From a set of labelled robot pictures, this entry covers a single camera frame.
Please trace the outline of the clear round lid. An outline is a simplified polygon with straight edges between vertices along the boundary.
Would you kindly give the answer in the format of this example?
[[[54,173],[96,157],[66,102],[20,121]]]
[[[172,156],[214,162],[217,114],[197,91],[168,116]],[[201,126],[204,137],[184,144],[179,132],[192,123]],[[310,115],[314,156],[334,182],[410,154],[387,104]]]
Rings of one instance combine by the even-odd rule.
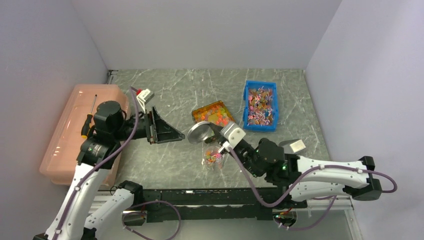
[[[211,128],[211,123],[208,121],[201,121],[194,124],[187,134],[187,140],[191,144],[198,144],[204,142],[206,139],[214,135],[214,131]]]

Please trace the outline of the clear plastic cup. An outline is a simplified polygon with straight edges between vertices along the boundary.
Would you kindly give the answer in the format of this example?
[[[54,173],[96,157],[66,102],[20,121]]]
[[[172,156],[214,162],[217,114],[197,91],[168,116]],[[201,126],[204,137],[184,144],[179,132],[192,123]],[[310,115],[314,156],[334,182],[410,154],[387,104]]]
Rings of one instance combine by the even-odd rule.
[[[221,170],[224,167],[225,154],[218,146],[209,146],[204,150],[202,165],[211,170]]]

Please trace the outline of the metal scoop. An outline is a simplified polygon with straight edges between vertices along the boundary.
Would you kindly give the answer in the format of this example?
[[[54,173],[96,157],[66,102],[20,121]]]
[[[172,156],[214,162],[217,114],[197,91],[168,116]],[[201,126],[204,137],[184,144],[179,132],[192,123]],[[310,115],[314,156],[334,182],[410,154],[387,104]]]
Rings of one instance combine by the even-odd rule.
[[[285,154],[298,154],[306,149],[306,145],[302,139],[285,140],[278,144],[283,148]]]

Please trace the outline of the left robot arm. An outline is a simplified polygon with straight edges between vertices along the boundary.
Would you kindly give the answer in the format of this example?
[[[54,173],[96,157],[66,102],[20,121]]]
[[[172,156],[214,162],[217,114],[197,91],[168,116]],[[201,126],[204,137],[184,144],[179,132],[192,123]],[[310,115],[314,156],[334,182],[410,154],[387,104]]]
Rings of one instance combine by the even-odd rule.
[[[147,139],[151,144],[177,142],[185,135],[164,121],[155,108],[127,118],[114,100],[98,105],[94,124],[80,146],[69,190],[51,225],[37,240],[97,240],[112,217],[125,210],[137,210],[154,203],[143,187],[132,181],[120,183],[100,208],[90,212],[92,203],[115,159],[131,141]]]

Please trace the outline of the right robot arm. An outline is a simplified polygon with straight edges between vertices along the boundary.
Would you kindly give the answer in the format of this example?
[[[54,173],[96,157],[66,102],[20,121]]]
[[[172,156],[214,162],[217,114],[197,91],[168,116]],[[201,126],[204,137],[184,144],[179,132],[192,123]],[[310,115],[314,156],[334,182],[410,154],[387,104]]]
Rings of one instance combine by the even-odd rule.
[[[225,127],[206,125],[213,132],[211,138],[232,155],[248,178],[264,177],[266,182],[283,188],[275,194],[276,203],[282,208],[294,201],[334,195],[375,201],[383,193],[380,180],[374,177],[375,163],[370,156],[351,162],[317,160],[286,153],[267,138],[252,147],[244,139],[246,133],[233,122]]]

